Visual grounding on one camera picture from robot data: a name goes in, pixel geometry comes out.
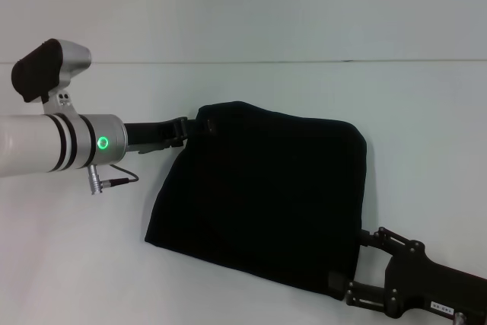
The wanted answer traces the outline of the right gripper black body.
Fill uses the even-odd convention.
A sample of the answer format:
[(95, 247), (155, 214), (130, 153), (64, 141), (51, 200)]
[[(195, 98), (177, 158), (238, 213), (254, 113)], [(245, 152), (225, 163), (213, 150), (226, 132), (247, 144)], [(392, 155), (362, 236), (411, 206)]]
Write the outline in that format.
[(418, 241), (399, 244), (385, 272), (384, 312), (397, 319), (412, 309), (485, 320), (486, 280), (433, 262)]

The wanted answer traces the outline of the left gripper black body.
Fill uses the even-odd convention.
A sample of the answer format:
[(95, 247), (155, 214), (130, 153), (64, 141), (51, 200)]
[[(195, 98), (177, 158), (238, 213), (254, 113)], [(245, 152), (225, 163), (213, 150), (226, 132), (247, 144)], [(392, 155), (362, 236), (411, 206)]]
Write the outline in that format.
[(147, 154), (166, 149), (168, 139), (175, 138), (175, 119), (158, 123), (125, 123), (127, 152)]

